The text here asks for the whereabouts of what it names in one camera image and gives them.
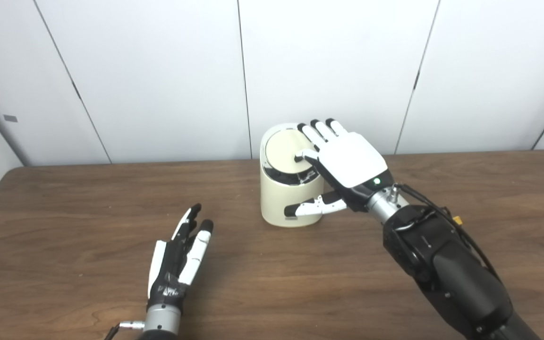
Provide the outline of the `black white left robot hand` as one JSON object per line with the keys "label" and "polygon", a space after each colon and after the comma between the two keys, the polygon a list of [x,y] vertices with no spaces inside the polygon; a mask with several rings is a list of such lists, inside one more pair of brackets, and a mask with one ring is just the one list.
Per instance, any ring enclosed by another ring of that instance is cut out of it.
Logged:
{"label": "black white left robot hand", "polygon": [[172,237],[155,243],[147,308],[164,304],[183,310],[187,290],[194,282],[213,234],[212,220],[196,221],[201,209],[199,203],[188,208]]}

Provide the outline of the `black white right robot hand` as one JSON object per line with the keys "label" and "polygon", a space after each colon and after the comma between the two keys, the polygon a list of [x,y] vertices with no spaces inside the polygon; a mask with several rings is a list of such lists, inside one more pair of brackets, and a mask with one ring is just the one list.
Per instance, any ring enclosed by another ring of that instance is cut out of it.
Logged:
{"label": "black white right robot hand", "polygon": [[286,206],[285,217],[329,214],[347,208],[368,213],[376,192],[393,185],[384,157],[361,134],[347,131],[335,119],[314,119],[297,128],[314,149],[297,152],[295,162],[311,164],[333,190]]}

